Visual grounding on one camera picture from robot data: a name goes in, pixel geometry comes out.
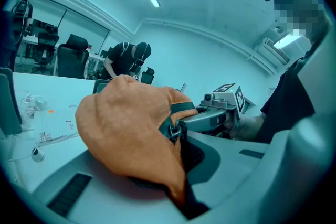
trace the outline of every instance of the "black office chair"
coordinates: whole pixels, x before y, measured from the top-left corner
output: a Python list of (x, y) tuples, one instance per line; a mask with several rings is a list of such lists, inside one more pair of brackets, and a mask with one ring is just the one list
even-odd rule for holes
[(31, 73), (41, 72), (44, 74), (45, 71), (50, 71), (53, 73), (53, 69), (47, 69), (47, 65), (51, 63), (55, 53), (55, 45), (59, 40), (59, 36), (51, 35), (46, 32), (40, 32), (38, 34), (38, 42), (33, 53), (33, 59), (39, 65), (38, 67), (33, 67)]
[(152, 81), (154, 79), (154, 70), (147, 67), (147, 70), (145, 72), (142, 72), (141, 74), (141, 82), (146, 84), (152, 84)]
[(89, 57), (86, 39), (70, 35), (66, 44), (57, 50), (58, 75), (66, 78), (84, 79), (84, 68)]

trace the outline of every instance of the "black headrest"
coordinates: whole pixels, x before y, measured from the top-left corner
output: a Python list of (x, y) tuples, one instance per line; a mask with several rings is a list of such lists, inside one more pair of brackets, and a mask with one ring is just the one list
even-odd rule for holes
[(85, 38), (70, 34), (65, 47), (74, 50), (86, 50), (88, 48), (88, 42)]

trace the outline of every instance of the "air conditioner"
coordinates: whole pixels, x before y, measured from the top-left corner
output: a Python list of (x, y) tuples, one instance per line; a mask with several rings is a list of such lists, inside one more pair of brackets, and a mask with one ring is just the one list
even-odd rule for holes
[(268, 49), (274, 56), (276, 56), (283, 65), (288, 64), (289, 62), (289, 57), (282, 51), (278, 50), (276, 47), (274, 47), (274, 42), (270, 40), (269, 38), (264, 38), (263, 41), (263, 46)]

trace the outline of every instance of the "person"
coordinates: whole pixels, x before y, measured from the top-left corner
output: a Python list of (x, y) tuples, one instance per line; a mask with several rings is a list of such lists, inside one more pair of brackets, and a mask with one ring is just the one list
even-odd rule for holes
[[(321, 44), (331, 23), (319, 0), (274, 0), (275, 10), (287, 20), (287, 28), (298, 30), (310, 40), (311, 48), (280, 77), (274, 93), (261, 109), (260, 116), (241, 117), (230, 136), (237, 140), (270, 143), (282, 130), (291, 129), (299, 120), (314, 113), (311, 101), (298, 78), (298, 72)], [(225, 126), (232, 127), (230, 115)]]
[(128, 42), (117, 44), (107, 55), (100, 78), (113, 79), (121, 74), (133, 77), (136, 67), (141, 66), (151, 55), (151, 52), (151, 46), (145, 42), (141, 42), (138, 45)]
[(22, 41), (22, 31), (27, 29), (33, 16), (33, 6), (27, 5), (28, 15), (24, 28), (19, 33), (14, 33), (14, 12), (1, 11), (1, 37), (0, 37), (0, 67), (10, 67), (14, 72), (15, 58)]

